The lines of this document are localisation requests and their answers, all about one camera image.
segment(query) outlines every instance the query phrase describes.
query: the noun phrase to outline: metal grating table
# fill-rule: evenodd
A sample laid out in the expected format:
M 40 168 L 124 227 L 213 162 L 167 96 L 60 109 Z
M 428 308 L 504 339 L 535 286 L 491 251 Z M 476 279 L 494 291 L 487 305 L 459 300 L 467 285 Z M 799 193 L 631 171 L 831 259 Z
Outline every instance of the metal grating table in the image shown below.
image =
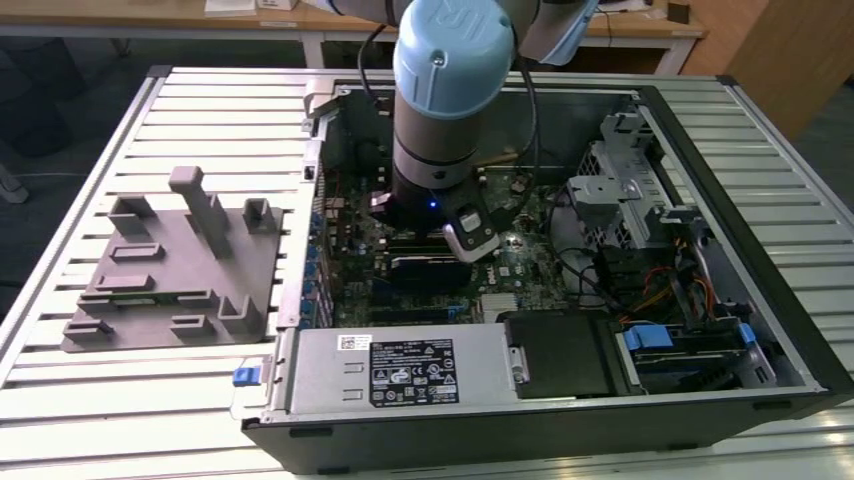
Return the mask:
M 377 79 L 391 79 L 388 73 Z M 175 68 L 145 79 L 116 134 L 0 327 L 0 470 L 20 478 L 291 478 L 240 433 L 264 387 L 231 373 L 273 344 L 69 355 L 63 328 L 89 280 L 119 193 L 180 208 L 176 165 L 205 171 L 223 205 L 264 196 L 288 209 L 272 316 L 296 308 L 312 182 L 304 98 L 351 71 Z M 738 87 L 714 78 L 538 75 L 548 83 L 658 86 L 849 371 L 854 370 L 854 221 Z M 510 78 L 519 83 L 518 77 Z M 682 183 L 674 170 L 674 182 Z M 682 188 L 683 198 L 688 198 Z M 275 337 L 271 318 L 268 339 Z M 763 425 L 710 449 L 381 472 L 360 478 L 682 479 L 850 477 L 854 404 Z

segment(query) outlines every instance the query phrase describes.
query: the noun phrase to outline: barcode sticker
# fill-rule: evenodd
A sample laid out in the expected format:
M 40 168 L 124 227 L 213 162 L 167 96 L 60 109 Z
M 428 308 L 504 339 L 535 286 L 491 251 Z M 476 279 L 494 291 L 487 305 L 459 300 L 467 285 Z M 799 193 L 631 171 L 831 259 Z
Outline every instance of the barcode sticker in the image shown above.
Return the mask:
M 339 350 L 369 350 L 372 335 L 339 335 L 337 336 L 337 349 Z

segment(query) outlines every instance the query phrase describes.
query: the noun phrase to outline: cardboard box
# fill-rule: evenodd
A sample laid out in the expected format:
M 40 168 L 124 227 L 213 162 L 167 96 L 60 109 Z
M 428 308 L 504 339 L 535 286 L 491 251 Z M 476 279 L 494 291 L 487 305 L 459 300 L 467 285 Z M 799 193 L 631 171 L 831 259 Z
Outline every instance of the cardboard box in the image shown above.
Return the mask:
M 299 0 L 257 0 L 257 8 L 273 8 L 276 10 L 293 10 Z

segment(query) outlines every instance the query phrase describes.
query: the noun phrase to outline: white paper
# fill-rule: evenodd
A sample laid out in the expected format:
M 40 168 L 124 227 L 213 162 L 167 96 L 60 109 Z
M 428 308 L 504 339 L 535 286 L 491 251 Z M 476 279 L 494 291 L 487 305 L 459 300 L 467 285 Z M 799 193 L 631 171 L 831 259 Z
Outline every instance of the white paper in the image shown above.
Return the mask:
M 255 15 L 255 0 L 207 0 L 205 17 L 244 17 Z

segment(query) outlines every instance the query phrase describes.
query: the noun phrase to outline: wooden desk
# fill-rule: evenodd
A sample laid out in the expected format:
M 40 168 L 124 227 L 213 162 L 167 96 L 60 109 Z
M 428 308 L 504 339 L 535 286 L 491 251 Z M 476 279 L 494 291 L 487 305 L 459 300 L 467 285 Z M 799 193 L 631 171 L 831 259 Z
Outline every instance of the wooden desk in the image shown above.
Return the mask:
M 656 0 L 656 7 L 666 0 Z M 361 41 L 375 24 L 300 4 L 251 17 L 205 18 L 204 0 L 0 0 L 0 34 L 52 37 L 297 40 L 305 63 L 323 68 L 324 41 Z M 676 74 L 706 30 L 643 12 L 594 18 L 583 46 L 666 50 L 656 73 Z M 394 41 L 388 32 L 377 41 Z

